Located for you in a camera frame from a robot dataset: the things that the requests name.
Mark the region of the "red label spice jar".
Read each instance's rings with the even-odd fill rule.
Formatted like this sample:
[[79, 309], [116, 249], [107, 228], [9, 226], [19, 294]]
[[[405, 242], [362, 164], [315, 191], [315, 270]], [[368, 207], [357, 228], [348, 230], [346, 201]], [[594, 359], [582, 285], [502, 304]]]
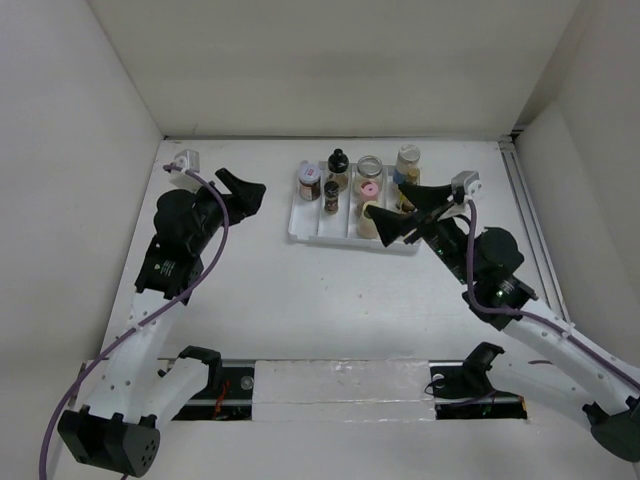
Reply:
[[302, 163], [298, 170], [298, 193], [305, 201], [315, 201], [320, 197], [321, 171], [314, 163]]

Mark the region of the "yellow-green lid spice jar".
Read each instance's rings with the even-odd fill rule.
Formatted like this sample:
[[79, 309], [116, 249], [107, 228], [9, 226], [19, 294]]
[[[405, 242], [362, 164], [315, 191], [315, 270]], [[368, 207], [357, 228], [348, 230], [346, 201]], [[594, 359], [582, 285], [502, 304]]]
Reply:
[[371, 215], [368, 213], [369, 206], [378, 207], [379, 203], [377, 201], [367, 201], [362, 204], [356, 225], [356, 232], [361, 238], [373, 240], [378, 238], [379, 234]]

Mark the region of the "black dome lid jar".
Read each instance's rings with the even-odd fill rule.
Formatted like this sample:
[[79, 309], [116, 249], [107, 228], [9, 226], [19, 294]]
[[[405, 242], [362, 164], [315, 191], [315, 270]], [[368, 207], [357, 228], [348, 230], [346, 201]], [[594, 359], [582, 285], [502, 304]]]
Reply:
[[327, 180], [334, 181], [339, 191], [345, 191], [349, 183], [349, 159], [342, 149], [335, 149], [327, 160]]

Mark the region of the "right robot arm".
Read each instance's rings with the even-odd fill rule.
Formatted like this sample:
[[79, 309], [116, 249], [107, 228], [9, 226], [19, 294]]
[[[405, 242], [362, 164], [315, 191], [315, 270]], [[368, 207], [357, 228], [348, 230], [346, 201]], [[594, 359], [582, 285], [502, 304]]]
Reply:
[[477, 207], [461, 187], [404, 185], [415, 209], [399, 214], [373, 204], [363, 211], [384, 246], [424, 241], [465, 286], [463, 300], [483, 323], [540, 355], [523, 362], [480, 343], [427, 392], [465, 407], [498, 392], [529, 397], [585, 428], [609, 453], [639, 461], [639, 370], [561, 319], [515, 276], [524, 257], [513, 235], [477, 228]]

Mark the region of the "small dark pepper bottle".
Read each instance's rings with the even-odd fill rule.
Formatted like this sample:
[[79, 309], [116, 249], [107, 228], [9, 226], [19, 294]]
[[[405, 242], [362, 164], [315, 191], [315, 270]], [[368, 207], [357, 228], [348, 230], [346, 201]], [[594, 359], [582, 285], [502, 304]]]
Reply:
[[340, 185], [334, 180], [329, 180], [324, 184], [323, 193], [324, 211], [329, 215], [336, 214], [339, 210]]

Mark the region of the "pink lid spice jar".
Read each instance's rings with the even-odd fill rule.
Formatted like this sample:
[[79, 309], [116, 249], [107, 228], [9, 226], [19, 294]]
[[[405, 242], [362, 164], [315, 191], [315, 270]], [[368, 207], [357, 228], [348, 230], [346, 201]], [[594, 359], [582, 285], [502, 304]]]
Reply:
[[365, 181], [357, 189], [358, 202], [365, 204], [369, 201], [377, 201], [381, 187], [375, 181]]

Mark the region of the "glass jar beige powder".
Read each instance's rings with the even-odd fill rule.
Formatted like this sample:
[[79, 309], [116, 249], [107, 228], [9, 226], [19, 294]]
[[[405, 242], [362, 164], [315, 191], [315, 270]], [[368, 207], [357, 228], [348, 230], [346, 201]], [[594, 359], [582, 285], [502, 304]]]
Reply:
[[383, 191], [384, 166], [382, 161], [373, 155], [361, 157], [356, 163], [353, 191], [360, 195], [361, 187], [366, 182], [372, 182], [378, 186], [378, 195]]

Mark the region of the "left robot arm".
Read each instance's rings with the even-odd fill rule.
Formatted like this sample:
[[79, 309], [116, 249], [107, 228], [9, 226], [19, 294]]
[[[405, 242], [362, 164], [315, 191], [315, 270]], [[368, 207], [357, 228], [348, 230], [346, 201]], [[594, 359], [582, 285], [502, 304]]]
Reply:
[[[134, 282], [125, 329], [65, 393], [47, 430], [60, 435], [77, 462], [124, 478], [149, 471], [162, 429], [193, 396], [212, 396], [222, 387], [222, 359], [215, 350], [187, 346], [164, 374], [157, 373], [156, 362], [179, 307], [220, 260], [231, 226], [255, 215], [266, 193], [265, 185], [225, 168], [216, 172], [225, 192], [191, 169], [164, 169], [198, 187], [170, 190], [157, 200], [155, 233]], [[205, 264], [202, 252], [216, 233], [221, 248]]]

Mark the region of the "blue label white bottle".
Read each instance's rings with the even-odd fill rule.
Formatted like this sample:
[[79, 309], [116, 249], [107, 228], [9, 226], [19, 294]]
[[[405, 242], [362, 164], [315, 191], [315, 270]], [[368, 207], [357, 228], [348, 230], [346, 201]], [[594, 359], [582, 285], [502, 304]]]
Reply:
[[413, 144], [403, 144], [400, 146], [393, 171], [393, 182], [396, 185], [402, 184], [408, 176], [409, 169], [416, 167], [420, 161], [420, 149]]

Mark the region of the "yellow bottle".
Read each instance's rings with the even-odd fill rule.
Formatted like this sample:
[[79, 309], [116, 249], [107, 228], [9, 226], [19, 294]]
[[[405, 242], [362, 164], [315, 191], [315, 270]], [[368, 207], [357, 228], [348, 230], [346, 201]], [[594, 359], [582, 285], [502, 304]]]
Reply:
[[407, 171], [405, 178], [398, 184], [399, 203], [402, 204], [406, 200], [406, 196], [402, 192], [401, 188], [406, 185], [418, 185], [420, 181], [420, 169], [417, 167], [410, 167]]
[[406, 198], [399, 199], [396, 203], [396, 208], [403, 213], [410, 213], [415, 210], [413, 203]]

